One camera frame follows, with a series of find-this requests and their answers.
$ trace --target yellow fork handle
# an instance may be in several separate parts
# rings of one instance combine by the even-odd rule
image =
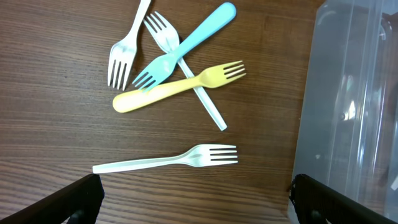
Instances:
[[[200,86],[197,77],[158,85],[147,93],[143,93],[143,90],[129,91],[113,99],[113,108],[119,113],[126,113],[196,86]]]

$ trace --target blue fork handle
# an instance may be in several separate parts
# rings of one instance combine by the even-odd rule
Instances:
[[[236,8],[230,3],[226,2],[220,5],[210,16],[208,16],[191,35],[189,35],[179,47],[177,47],[171,54],[175,55],[175,59],[182,58],[192,48],[202,43],[209,36],[223,28],[227,23],[231,22],[236,16]]]

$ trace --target fork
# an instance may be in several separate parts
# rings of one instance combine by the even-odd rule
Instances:
[[[130,32],[123,40],[120,40],[112,46],[109,55],[108,86],[111,86],[112,83],[113,88],[117,85],[118,89],[120,89],[122,77],[124,77],[123,90],[126,89],[130,69],[137,54],[138,30],[148,10],[149,4],[150,0],[141,0]]]
[[[169,53],[175,50],[180,45],[180,39],[178,37],[177,30],[169,23],[162,15],[156,12],[156,15],[162,21],[160,22],[155,15],[150,14],[150,16],[155,20],[153,21],[149,16],[147,16],[147,20],[152,25],[144,20],[145,26],[148,28],[150,34],[153,36],[157,45],[165,52]],[[178,64],[180,65],[182,71],[184,72],[187,78],[193,78],[193,72],[189,69],[188,65],[185,63],[183,58],[178,60]],[[207,95],[205,89],[202,86],[198,86],[194,88],[195,93],[198,95],[200,101],[203,106],[205,106],[207,112],[213,118],[217,126],[224,131],[227,127],[223,117],[220,112],[217,110],[214,103],[211,101],[210,97]]]
[[[219,159],[235,159],[238,156],[220,156],[218,154],[236,153],[234,149],[236,146],[222,145],[222,144],[200,144],[194,146],[187,152],[173,157],[155,158],[155,159],[138,159],[132,161],[113,162],[109,164],[102,164],[93,166],[93,173],[105,174],[110,172],[122,172],[129,170],[146,169],[151,167],[165,166],[170,164],[185,164],[193,167],[218,166],[225,164],[234,164],[238,161],[228,160],[222,161]]]
[[[174,71],[177,61],[188,53],[192,48],[202,43],[209,36],[224,27],[236,15],[235,6],[226,2],[218,7],[208,16],[175,50],[155,58],[146,68],[136,77],[133,84],[143,84],[139,89],[151,90],[168,78]]]
[[[197,86],[207,88],[223,86],[246,75],[246,73],[242,74],[245,70],[244,65],[237,65],[241,62],[210,67],[193,78],[162,84],[149,92],[134,90],[119,94],[113,99],[113,108],[119,113],[125,113]]]

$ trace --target white fork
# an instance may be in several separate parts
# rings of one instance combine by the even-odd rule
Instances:
[[[150,0],[141,0],[139,4],[136,18],[132,24],[131,30],[128,35],[112,46],[111,53],[109,55],[108,65],[108,86],[111,85],[113,88],[120,84],[123,80],[123,90],[126,89],[127,81],[129,80],[130,69],[134,61],[134,57],[137,54],[137,35],[139,27],[141,26],[142,20],[144,19],[145,13],[148,10]]]
[[[156,159],[138,159],[133,161],[113,162],[109,164],[102,164],[93,166],[93,173],[105,174],[110,172],[122,172],[129,170],[138,170],[151,167],[165,166],[170,164],[185,164],[193,167],[217,166],[225,164],[237,163],[236,160],[224,161],[220,159],[234,159],[238,156],[214,156],[217,154],[231,154],[236,150],[236,146],[222,145],[222,144],[200,144],[194,146],[186,153],[174,157],[156,158]]]
[[[180,45],[180,39],[178,37],[177,30],[162,15],[160,15],[158,12],[155,13],[163,23],[161,23],[158,18],[151,14],[150,16],[153,18],[153,20],[149,16],[146,17],[146,20],[152,24],[153,28],[146,20],[144,20],[144,24],[148,28],[150,34],[153,36],[160,49],[162,49],[165,53],[169,53]],[[183,58],[178,61],[178,64],[187,78],[194,77],[193,72],[189,69]],[[216,106],[207,95],[205,89],[199,86],[194,88],[194,90],[200,101],[203,103],[203,106],[205,106],[207,112],[213,118],[214,122],[222,131],[224,131],[227,128],[227,125],[220,112],[217,110]]]

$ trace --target blue fork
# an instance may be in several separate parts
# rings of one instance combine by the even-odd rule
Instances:
[[[140,90],[146,88],[144,91],[149,91],[153,87],[162,83],[168,78],[174,71],[175,65],[178,60],[182,58],[191,49],[202,43],[209,36],[224,27],[229,23],[236,15],[235,6],[226,2],[218,7],[210,16],[208,16],[199,26],[196,28],[191,35],[189,35],[179,47],[174,51],[157,57],[153,60],[132,82],[136,87],[140,84]]]

